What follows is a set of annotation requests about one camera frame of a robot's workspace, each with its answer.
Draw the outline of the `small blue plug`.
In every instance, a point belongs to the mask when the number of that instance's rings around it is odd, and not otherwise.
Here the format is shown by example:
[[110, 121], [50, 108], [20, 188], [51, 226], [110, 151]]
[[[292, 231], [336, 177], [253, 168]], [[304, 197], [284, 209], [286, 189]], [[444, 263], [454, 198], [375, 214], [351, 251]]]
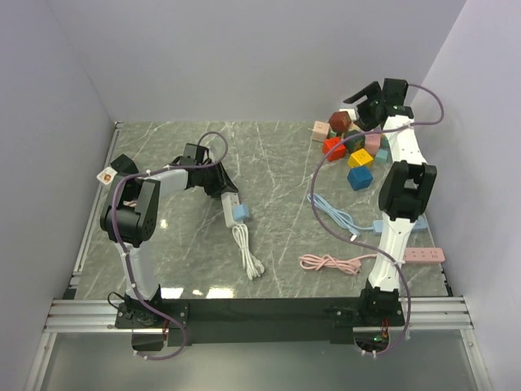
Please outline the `small blue plug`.
[[250, 218], [249, 208], [245, 204], [235, 205], [232, 209], [232, 215], [236, 222], [248, 220]]

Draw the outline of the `red cube plug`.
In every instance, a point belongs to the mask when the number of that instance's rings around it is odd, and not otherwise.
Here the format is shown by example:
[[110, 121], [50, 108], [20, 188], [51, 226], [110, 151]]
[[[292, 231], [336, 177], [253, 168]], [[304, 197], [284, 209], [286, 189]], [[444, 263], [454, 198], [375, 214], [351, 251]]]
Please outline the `red cube plug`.
[[342, 142], [342, 138], [328, 138], [322, 144], [322, 153], [329, 162], [340, 160], [345, 157], [347, 149]]

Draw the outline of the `pink power strip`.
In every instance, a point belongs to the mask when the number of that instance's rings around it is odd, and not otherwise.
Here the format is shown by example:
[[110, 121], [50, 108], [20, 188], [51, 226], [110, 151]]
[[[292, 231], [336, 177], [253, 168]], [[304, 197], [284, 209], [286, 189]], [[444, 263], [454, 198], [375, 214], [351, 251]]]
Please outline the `pink power strip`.
[[407, 248], [404, 252], [405, 263], [440, 264], [445, 261], [441, 248]]

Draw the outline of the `white power strip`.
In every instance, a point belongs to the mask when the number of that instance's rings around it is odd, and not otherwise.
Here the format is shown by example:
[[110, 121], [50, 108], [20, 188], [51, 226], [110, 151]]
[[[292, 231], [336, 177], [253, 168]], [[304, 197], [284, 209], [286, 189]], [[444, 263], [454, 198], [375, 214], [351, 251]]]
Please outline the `white power strip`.
[[225, 225], [228, 228], [240, 224], [241, 221], [234, 217], [234, 208], [239, 206], [239, 194], [233, 192], [225, 192], [221, 195], [221, 204], [223, 208]]

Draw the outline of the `dark green cube plug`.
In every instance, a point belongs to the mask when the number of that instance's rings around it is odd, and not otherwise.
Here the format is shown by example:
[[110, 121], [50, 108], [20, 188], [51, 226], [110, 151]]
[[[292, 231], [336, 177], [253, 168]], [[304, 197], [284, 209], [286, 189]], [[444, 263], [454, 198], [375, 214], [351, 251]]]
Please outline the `dark green cube plug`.
[[363, 132], [357, 130], [350, 130], [345, 135], [348, 141], [345, 147], [349, 153], [354, 153], [365, 147], [366, 137]]

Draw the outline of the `light blue power strip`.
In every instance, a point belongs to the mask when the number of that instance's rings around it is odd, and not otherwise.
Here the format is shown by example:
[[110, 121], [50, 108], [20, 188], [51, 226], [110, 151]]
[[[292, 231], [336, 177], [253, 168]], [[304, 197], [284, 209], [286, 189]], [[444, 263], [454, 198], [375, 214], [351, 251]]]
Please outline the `light blue power strip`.
[[[424, 216], [419, 216], [412, 231], [423, 231], [427, 228], [428, 224], [426, 218]], [[372, 224], [372, 231], [377, 235], [381, 235], [383, 232], [383, 220], [374, 220]]]

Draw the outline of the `white cartoon cube plug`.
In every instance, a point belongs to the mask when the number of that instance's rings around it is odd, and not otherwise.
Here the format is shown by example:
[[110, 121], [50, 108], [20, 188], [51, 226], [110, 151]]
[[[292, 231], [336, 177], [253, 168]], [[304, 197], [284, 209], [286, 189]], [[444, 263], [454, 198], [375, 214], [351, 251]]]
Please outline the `white cartoon cube plug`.
[[104, 186], [108, 186], [112, 183], [114, 177], [118, 174], [118, 172], [112, 167], [106, 167], [102, 172], [100, 172], [96, 178], [100, 183]]

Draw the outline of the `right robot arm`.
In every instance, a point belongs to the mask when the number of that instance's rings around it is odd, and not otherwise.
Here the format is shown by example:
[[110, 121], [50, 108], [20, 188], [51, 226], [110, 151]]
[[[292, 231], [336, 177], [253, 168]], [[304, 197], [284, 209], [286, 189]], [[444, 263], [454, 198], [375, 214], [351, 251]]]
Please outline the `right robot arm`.
[[373, 81], [344, 100], [357, 105], [356, 124], [367, 134], [387, 136], [392, 165], [379, 193], [383, 231], [374, 267], [357, 305], [358, 318], [368, 325], [391, 322], [402, 314], [401, 263], [413, 227], [425, 212], [437, 176], [427, 163], [414, 131], [412, 108], [405, 104], [409, 83], [386, 78]]

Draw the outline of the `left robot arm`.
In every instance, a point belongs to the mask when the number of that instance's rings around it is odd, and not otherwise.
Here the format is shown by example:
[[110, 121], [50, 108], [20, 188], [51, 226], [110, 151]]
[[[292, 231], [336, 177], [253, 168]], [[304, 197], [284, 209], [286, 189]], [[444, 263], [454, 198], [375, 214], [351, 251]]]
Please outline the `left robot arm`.
[[232, 209], [239, 204], [239, 189], [225, 171], [221, 159], [213, 160], [210, 150], [199, 143], [188, 143], [183, 154], [164, 168], [141, 172], [134, 160], [119, 155], [100, 174], [110, 185], [100, 227], [120, 250], [125, 272], [125, 299], [139, 301], [134, 317], [144, 327], [154, 327], [163, 316], [160, 284], [146, 259], [149, 240], [157, 224], [160, 199], [174, 192], [201, 187], [207, 196], [219, 199], [225, 224], [239, 224]]

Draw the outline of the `black cube plug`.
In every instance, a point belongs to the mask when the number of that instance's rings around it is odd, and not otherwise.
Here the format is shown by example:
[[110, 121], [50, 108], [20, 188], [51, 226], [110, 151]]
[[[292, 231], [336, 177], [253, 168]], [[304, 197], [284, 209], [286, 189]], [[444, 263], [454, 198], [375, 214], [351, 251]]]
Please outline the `black cube plug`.
[[110, 163], [110, 167], [119, 174], [137, 174], [139, 172], [135, 162], [126, 154], [119, 155]]

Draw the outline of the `maroon patterned cube plug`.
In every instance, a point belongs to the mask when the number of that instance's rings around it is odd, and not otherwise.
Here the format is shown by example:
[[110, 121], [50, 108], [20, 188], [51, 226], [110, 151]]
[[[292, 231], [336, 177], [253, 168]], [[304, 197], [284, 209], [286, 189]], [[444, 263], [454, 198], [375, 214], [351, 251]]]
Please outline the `maroon patterned cube plug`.
[[328, 122], [334, 132], [337, 134], [343, 134], [349, 130], [349, 127], [352, 124], [352, 119], [347, 111], [337, 111], [331, 115]]

